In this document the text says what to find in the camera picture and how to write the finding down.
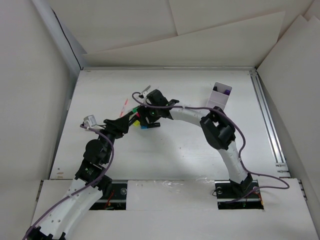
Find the purple cap highlighter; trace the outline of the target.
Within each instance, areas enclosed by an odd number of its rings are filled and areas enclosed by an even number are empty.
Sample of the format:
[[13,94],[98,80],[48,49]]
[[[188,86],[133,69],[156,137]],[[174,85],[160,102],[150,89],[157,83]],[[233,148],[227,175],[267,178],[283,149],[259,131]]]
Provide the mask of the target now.
[[228,90],[228,89],[224,91],[224,94],[225,94],[225,95],[228,95],[228,96],[229,96],[229,95],[230,95],[230,93],[231,93],[231,91],[230,91],[230,90]]

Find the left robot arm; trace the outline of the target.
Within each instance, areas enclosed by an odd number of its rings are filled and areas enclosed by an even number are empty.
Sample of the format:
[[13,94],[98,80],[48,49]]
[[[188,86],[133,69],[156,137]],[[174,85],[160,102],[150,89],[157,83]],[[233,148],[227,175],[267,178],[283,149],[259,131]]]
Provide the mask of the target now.
[[129,131],[130,115],[104,120],[103,126],[80,127],[98,138],[85,146],[83,160],[61,200],[49,208],[27,230],[25,240],[69,240],[81,218],[101,198],[112,191],[112,179],[106,176],[115,155],[114,142]]

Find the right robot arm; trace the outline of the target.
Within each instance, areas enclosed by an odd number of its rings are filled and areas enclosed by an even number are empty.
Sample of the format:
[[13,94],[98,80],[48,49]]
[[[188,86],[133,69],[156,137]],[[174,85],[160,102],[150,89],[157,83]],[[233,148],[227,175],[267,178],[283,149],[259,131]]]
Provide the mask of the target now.
[[178,100],[167,100],[158,89],[148,93],[134,92],[132,98],[139,103],[137,110],[141,123],[147,120],[150,125],[160,118],[167,118],[190,123],[202,129],[207,143],[218,151],[227,168],[231,191],[234,194],[232,203],[246,198],[254,191],[254,188],[250,188],[253,173],[245,167],[241,159],[246,139],[242,138],[242,147],[237,149],[235,132],[241,131],[220,107],[179,105]]

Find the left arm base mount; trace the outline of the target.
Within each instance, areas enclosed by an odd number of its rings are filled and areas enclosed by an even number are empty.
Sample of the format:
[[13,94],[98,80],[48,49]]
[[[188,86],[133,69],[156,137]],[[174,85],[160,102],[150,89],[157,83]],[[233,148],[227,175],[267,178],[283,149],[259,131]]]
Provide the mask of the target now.
[[126,210],[128,193],[127,180],[115,180],[112,182],[112,188],[108,196],[103,196],[94,203],[90,210],[92,211],[122,211]]

